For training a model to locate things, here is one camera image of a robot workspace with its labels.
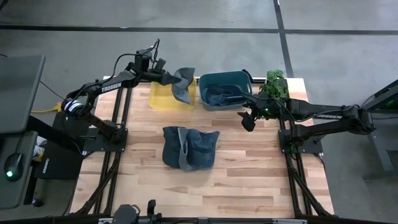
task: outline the translucent yellow bin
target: translucent yellow bin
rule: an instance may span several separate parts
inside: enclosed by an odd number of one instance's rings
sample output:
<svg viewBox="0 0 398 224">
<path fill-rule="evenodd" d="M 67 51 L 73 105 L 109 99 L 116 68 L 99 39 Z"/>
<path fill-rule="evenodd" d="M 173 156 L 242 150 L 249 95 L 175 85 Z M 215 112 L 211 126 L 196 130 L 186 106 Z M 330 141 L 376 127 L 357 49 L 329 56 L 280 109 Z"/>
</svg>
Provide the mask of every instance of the translucent yellow bin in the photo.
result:
<svg viewBox="0 0 398 224">
<path fill-rule="evenodd" d="M 193 110 L 195 106 L 195 96 L 197 93 L 197 80 L 194 79 L 188 87 L 189 99 L 191 104 L 179 102 L 172 93 L 172 86 L 162 86 L 157 82 L 150 84 L 149 106 L 155 110 Z"/>
</svg>

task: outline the denim cloth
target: denim cloth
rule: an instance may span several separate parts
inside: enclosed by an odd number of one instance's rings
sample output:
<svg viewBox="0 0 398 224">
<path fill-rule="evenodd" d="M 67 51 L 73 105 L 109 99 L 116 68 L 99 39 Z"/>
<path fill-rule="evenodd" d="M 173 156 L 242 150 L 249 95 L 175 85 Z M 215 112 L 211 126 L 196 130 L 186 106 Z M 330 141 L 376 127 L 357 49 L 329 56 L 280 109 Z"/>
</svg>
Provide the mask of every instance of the denim cloth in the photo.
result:
<svg viewBox="0 0 398 224">
<path fill-rule="evenodd" d="M 163 162 L 185 171 L 210 169 L 214 165 L 216 142 L 220 132 L 202 133 L 183 127 L 163 128 Z"/>
<path fill-rule="evenodd" d="M 176 100 L 187 104 L 191 103 L 188 87 L 193 82 L 194 73 L 195 68 L 180 68 L 174 73 L 175 77 L 181 78 L 180 82 L 172 84 L 172 93 Z"/>
<path fill-rule="evenodd" d="M 228 106 L 245 102 L 241 92 L 237 85 L 209 85 L 205 96 L 210 106 Z"/>
</svg>

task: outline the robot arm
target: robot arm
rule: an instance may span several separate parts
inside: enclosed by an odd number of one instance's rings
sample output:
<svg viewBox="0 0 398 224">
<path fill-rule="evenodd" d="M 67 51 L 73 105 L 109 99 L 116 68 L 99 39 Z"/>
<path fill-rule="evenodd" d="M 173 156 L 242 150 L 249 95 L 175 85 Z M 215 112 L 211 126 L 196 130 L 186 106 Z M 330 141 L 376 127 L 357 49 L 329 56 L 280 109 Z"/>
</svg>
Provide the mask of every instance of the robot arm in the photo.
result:
<svg viewBox="0 0 398 224">
<path fill-rule="evenodd" d="M 62 110 L 69 116 L 76 119 L 82 119 L 98 128 L 99 133 L 106 141 L 111 144 L 117 144 L 123 136 L 122 130 L 111 121 L 103 121 L 99 117 L 91 114 L 95 99 L 103 93 L 117 90 L 119 88 L 134 88 L 141 80 L 158 82 L 161 85 L 169 85 L 181 81 L 181 79 L 172 76 L 169 72 L 163 70 L 166 63 L 164 59 L 156 61 L 156 66 L 149 69 L 152 54 L 148 50 L 137 51 L 135 62 L 130 62 L 127 67 L 116 76 L 111 76 L 105 80 L 95 80 L 93 83 L 86 83 L 80 89 L 67 95 L 62 103 Z M 86 103 L 83 104 L 77 99 L 87 96 Z"/>
<path fill-rule="evenodd" d="M 291 98 L 281 100 L 269 98 L 263 92 L 258 95 L 243 93 L 243 97 L 248 100 L 243 106 L 250 108 L 251 114 L 248 112 L 238 114 L 243 117 L 242 125 L 247 131 L 253 131 L 257 119 L 281 119 L 295 122 L 302 122 L 311 118 L 337 120 L 313 126 L 293 125 L 290 129 L 291 142 L 298 146 L 313 136 L 344 131 L 354 134 L 369 134 L 376 129 L 370 113 L 361 109 L 358 105 L 312 105 L 306 101 Z"/>
</svg>

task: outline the leafy green plant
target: leafy green plant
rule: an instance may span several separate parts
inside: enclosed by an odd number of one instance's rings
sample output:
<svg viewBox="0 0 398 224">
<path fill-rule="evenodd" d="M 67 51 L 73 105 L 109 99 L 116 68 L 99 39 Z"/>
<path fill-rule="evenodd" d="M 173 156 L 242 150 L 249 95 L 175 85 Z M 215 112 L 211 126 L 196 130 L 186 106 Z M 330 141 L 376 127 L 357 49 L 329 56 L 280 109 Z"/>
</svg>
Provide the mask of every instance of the leafy green plant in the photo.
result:
<svg viewBox="0 0 398 224">
<path fill-rule="evenodd" d="M 283 71 L 269 70 L 267 72 L 267 83 L 260 86 L 260 91 L 277 99 L 286 98 L 287 88 Z"/>
</svg>

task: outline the teal storage container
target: teal storage container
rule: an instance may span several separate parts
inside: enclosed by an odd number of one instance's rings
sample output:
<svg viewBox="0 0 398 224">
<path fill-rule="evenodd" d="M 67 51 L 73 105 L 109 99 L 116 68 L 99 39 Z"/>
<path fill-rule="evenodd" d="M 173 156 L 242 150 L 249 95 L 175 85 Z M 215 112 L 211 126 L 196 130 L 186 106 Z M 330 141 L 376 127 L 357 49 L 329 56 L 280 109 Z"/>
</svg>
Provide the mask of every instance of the teal storage container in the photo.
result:
<svg viewBox="0 0 398 224">
<path fill-rule="evenodd" d="M 234 85 L 239 87 L 239 89 L 244 93 L 252 94 L 251 88 L 251 77 L 242 71 L 236 72 L 221 72 L 221 73 L 211 73 L 202 75 L 199 78 L 199 91 L 200 100 L 203 103 L 203 107 L 206 110 L 230 110 L 242 107 L 244 101 L 238 102 L 233 105 L 227 106 L 211 106 L 206 102 L 206 93 L 209 85 L 223 86 L 223 85 Z"/>
</svg>

